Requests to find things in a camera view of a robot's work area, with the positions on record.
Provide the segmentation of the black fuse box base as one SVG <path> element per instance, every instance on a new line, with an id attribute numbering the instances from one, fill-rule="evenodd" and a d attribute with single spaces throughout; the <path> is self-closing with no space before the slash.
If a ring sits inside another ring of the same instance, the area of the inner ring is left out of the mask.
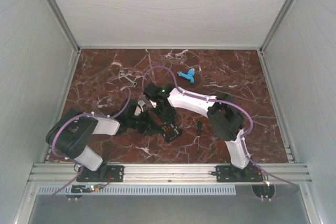
<path id="1" fill-rule="evenodd" d="M 175 122 L 164 124 L 162 127 L 162 136 L 167 143 L 172 142 L 182 135 L 182 130 Z"/>

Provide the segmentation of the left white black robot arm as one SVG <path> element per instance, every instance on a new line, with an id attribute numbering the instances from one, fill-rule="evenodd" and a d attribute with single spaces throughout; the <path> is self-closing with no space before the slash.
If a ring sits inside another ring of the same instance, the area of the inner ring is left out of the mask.
<path id="1" fill-rule="evenodd" d="M 161 134 L 162 129 L 134 99 L 125 99 L 119 111 L 111 115 L 89 115 L 78 108 L 70 109 L 47 133 L 46 143 L 56 156 L 74 160 L 89 169 L 96 181 L 107 177 L 103 158 L 93 151 L 89 142 L 93 135 L 120 136 L 128 129 L 142 135 Z"/>

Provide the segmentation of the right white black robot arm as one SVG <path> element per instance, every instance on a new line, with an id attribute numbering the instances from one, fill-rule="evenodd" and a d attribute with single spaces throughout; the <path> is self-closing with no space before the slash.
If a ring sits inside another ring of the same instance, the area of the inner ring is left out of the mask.
<path id="1" fill-rule="evenodd" d="M 233 165 L 233 177 L 240 181 L 249 177 L 250 154 L 246 150 L 243 137 L 243 112 L 229 95 L 221 98 L 206 96 L 171 84 L 160 88 L 153 83 L 144 88 L 143 94 L 153 106 L 156 116 L 164 123 L 174 121 L 176 108 L 192 111 L 209 119 L 213 132 L 226 143 L 230 163 Z"/>

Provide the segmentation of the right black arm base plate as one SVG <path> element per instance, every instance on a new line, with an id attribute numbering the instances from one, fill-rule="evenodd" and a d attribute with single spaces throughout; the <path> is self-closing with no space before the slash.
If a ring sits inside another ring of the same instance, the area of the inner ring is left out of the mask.
<path id="1" fill-rule="evenodd" d="M 261 183 L 264 181 L 262 171 L 254 165 L 239 169 L 233 165 L 218 165 L 210 174 L 216 177 L 219 183 Z"/>

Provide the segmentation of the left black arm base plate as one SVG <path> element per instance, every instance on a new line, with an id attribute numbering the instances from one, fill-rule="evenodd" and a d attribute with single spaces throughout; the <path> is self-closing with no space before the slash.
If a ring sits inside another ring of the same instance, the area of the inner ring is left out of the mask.
<path id="1" fill-rule="evenodd" d="M 120 183 L 123 182 L 124 177 L 124 166 L 122 165 L 106 165 L 100 167 L 96 171 L 91 171 L 88 168 L 84 168 L 80 176 L 77 177 L 77 182 L 112 182 Z"/>

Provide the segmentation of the clear plastic fuse box lid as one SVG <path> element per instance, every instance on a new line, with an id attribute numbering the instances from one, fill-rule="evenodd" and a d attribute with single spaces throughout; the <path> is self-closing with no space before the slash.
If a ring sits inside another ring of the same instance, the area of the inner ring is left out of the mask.
<path id="1" fill-rule="evenodd" d="M 151 102 L 146 99 L 146 97 L 140 96 L 138 98 L 138 104 L 141 106 L 151 106 Z"/>

